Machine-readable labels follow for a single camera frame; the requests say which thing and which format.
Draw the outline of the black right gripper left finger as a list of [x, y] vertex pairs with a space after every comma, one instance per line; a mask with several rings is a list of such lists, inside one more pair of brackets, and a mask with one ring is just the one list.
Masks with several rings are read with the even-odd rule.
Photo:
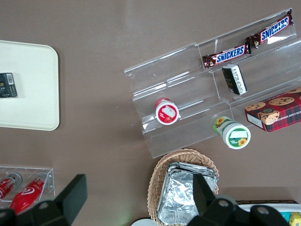
[[87, 178], [77, 174], [54, 199], [62, 216], [69, 226], [72, 225], [87, 200]]

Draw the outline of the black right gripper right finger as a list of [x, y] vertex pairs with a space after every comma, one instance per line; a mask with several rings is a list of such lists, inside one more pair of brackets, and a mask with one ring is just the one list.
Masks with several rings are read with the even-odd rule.
[[201, 174], [193, 176], [193, 198], [201, 217], [213, 217], [217, 210], [217, 198]]

